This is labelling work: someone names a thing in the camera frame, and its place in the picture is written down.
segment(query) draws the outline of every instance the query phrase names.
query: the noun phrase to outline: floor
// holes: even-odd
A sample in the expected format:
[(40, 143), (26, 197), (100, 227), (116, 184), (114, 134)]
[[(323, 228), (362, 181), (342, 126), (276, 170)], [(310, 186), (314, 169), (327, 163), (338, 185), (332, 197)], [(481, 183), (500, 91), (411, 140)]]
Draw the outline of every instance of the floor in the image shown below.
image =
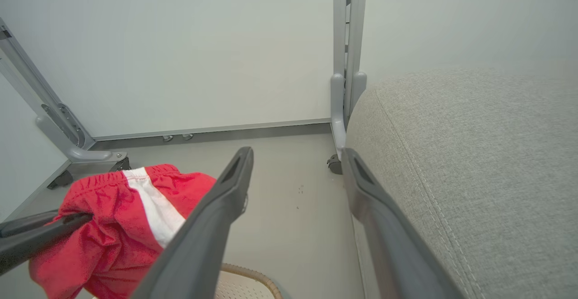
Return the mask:
[[(364, 296), (351, 216), (341, 176), (326, 167), (335, 152), (327, 124), (102, 142), (128, 151), (133, 168), (170, 163), (183, 173), (217, 177), (242, 146), (254, 149), (246, 212), (233, 223), (223, 262), (271, 278), (285, 299)], [(75, 176), (106, 167), (71, 167)], [(41, 192), (21, 213), (56, 208), (66, 190)], [(23, 264), (0, 278), (2, 297), (43, 298)], [(81, 293), (81, 299), (90, 298)]]

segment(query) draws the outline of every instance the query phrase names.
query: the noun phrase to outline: elastic waistband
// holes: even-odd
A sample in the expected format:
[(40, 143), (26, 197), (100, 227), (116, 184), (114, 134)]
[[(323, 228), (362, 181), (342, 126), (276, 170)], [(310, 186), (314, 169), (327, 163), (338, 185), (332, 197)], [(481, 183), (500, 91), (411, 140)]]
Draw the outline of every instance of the elastic waistband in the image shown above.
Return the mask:
[[(163, 165), (156, 165), (151, 167), (146, 167), (146, 172), (149, 176), (153, 175), (166, 175), (171, 173), (180, 173), (179, 169), (177, 169), (173, 165), (163, 164)], [(118, 184), (118, 183), (125, 183), (126, 178), (122, 171), (116, 172), (109, 172), (103, 173), (101, 175), (89, 176), (83, 179), (79, 179), (74, 184), (72, 184), (71, 188), (78, 187), (81, 190), (86, 190), (88, 188), (97, 188), (102, 187), (109, 184)]]

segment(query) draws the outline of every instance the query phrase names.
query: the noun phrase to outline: wheel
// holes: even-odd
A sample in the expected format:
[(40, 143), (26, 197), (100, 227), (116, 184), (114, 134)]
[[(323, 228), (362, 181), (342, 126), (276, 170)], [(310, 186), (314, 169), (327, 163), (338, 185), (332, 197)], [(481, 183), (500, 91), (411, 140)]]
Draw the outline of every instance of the wheel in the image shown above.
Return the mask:
[(56, 177), (56, 179), (50, 183), (48, 188), (50, 190), (54, 190), (54, 188), (66, 186), (73, 181), (74, 179), (72, 178), (72, 174), (69, 171), (64, 171), (62, 174), (60, 174), (60, 176)]
[(334, 154), (329, 158), (327, 166), (335, 175), (343, 175), (343, 171), (341, 170), (341, 161), (339, 161), (337, 154)]

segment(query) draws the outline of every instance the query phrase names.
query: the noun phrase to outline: metal bracket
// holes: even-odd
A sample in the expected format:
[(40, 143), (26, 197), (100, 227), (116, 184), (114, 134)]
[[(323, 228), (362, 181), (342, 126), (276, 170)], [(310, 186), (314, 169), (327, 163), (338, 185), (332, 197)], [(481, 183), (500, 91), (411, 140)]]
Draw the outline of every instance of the metal bracket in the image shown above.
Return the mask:
[(52, 120), (54, 121), (54, 124), (56, 124), (56, 126), (58, 126), (58, 128), (60, 128), (60, 130), (62, 131), (62, 133), (64, 133), (64, 135), (66, 135), (66, 137), (76, 146), (78, 146), (79, 144), (79, 139), (76, 137), (75, 133), (72, 132), (70, 130), (70, 128), (68, 128), (68, 126), (66, 126), (66, 123), (64, 123), (64, 120), (62, 120), (62, 118), (60, 118), (60, 116), (58, 116), (58, 114), (56, 114), (56, 112), (54, 111), (54, 109), (52, 109), (50, 106), (46, 105), (45, 103), (43, 103), (41, 105), (42, 109), (44, 109), (44, 111), (46, 112), (46, 114), (48, 114), (48, 116), (50, 118), (52, 118)]
[(76, 116), (74, 116), (74, 114), (70, 111), (68, 106), (64, 105), (63, 103), (58, 103), (58, 109), (60, 109), (60, 112), (64, 114), (64, 117), (66, 117), (68, 122), (75, 129), (76, 136), (78, 137), (78, 142), (76, 143), (76, 145), (80, 148), (84, 147), (85, 142), (84, 131), (80, 127), (80, 122), (78, 121)]
[(131, 162), (128, 160), (128, 157), (118, 161), (118, 163), (114, 164), (112, 168), (110, 168), (109, 172), (115, 171), (129, 171), (131, 169)]
[(345, 147), (345, 122), (343, 120), (343, 93), (345, 78), (339, 73), (331, 77), (331, 130), (337, 157), (341, 161), (341, 151)]
[(6, 38), (10, 38), (12, 37), (12, 35), (10, 35), (10, 32), (8, 32), (4, 26), (2, 26), (2, 31), (0, 32), (0, 40), (2, 39), (6, 39)]
[(74, 164), (121, 161), (126, 158), (126, 152), (88, 151), (79, 148), (62, 133), (48, 116), (38, 116), (36, 125)]

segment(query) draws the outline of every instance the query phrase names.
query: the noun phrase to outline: gray fabric upholstery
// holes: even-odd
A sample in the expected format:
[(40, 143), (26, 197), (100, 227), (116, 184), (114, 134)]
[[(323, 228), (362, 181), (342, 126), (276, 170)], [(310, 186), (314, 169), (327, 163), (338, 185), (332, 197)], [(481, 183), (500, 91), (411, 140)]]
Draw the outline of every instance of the gray fabric upholstery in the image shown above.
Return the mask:
[(355, 106), (347, 146), (466, 297), (578, 295), (575, 79), (387, 79)]

